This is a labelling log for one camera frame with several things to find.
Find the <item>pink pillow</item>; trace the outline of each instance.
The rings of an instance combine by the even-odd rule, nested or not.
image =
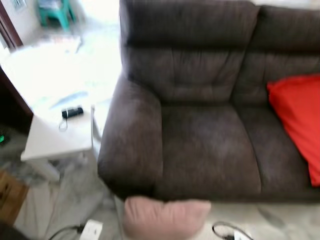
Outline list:
[[[209,201],[187,200],[164,203],[143,196],[129,197],[124,203],[123,229],[139,240],[185,240],[205,224]]]

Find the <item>floor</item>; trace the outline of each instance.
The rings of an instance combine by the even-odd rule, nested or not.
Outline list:
[[[101,7],[110,1],[82,0],[79,22],[67,35],[81,40],[74,50],[68,44],[28,46],[1,61],[1,66],[34,112],[60,110],[77,105],[96,106],[96,119],[103,129],[110,100],[121,71],[118,6]],[[254,0],[257,4],[320,9],[319,0]],[[43,35],[65,35],[59,28]],[[59,184],[46,182],[19,161],[25,136],[13,133],[14,146],[0,154],[0,166],[31,186],[15,226],[35,240],[46,240],[58,229],[94,219],[103,222],[100,240],[126,240],[122,232],[123,202],[114,199],[81,156],[53,164],[63,172]],[[215,221],[227,221],[259,240],[319,240],[320,204],[226,204],[213,203],[203,230],[192,240],[217,240],[211,231]],[[61,240],[77,240],[62,234]]]

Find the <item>throw pillow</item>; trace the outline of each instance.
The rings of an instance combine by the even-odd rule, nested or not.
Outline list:
[[[137,240],[186,240],[202,229],[210,209],[209,201],[164,203],[129,197],[124,203],[123,229]]]
[[[267,84],[269,102],[308,162],[311,184],[320,186],[320,74]]]

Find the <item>white side table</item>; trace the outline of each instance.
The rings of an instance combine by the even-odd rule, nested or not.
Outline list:
[[[97,171],[99,150],[95,150],[94,143],[100,144],[101,135],[94,108],[91,107],[90,111],[84,109],[83,112],[83,115],[67,120],[65,131],[59,129],[61,111],[46,117],[34,115],[21,161],[30,164],[35,171],[53,182],[60,180],[60,173],[49,163],[50,159],[83,153],[92,169]]]

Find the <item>red pillow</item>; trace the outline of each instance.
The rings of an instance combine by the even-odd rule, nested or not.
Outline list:
[[[269,102],[308,162],[311,184],[320,186],[320,74],[267,84]]]

